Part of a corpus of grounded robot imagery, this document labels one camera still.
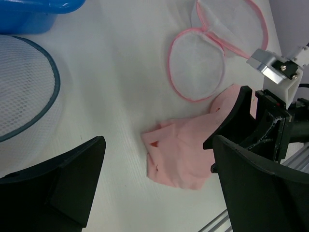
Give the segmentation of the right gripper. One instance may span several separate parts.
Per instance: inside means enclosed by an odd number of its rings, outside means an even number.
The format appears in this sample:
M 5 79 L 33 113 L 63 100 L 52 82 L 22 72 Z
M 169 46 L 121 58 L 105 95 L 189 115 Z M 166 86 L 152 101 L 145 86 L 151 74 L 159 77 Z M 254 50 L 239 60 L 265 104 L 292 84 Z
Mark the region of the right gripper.
M 255 93 L 256 124 L 250 114 L 252 93 L 248 86 L 240 88 L 231 112 L 203 143 L 203 149 L 212 149 L 215 135 L 222 135 L 255 154 L 279 163 L 286 157 L 290 143 L 309 141 L 309 101 L 300 98 L 288 107 L 269 90 L 259 90 Z M 253 141 L 248 142 L 247 138 L 252 134 Z

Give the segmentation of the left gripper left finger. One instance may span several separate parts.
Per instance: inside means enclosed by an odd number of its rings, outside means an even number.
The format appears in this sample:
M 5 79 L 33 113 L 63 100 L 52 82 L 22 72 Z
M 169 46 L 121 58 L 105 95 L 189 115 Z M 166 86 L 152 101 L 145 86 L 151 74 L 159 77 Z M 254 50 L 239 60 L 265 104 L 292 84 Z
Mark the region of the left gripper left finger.
M 80 146 L 0 180 L 2 232 L 80 232 L 87 226 L 106 141 Z

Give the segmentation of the pink bra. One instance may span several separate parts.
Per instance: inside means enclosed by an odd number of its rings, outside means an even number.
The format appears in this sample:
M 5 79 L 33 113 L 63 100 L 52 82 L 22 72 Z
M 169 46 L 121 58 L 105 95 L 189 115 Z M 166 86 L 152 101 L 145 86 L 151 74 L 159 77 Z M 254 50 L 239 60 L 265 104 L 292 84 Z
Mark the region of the pink bra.
M 143 133 L 147 177 L 166 186 L 201 189 L 215 163 L 213 150 L 203 149 L 203 143 L 227 118 L 239 92 L 239 85 L 231 85 L 214 99 L 209 113 L 162 121 Z

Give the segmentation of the pink-trimmed mesh laundry bag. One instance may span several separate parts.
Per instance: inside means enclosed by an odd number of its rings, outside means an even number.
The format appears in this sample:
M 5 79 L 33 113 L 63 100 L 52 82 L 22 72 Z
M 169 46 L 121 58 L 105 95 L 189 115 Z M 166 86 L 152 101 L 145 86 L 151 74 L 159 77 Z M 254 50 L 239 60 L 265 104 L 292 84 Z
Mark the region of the pink-trimmed mesh laundry bag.
M 265 18 L 254 1 L 197 0 L 191 27 L 170 45 L 169 81 L 182 98 L 202 101 L 221 85 L 228 51 L 248 59 L 267 45 Z

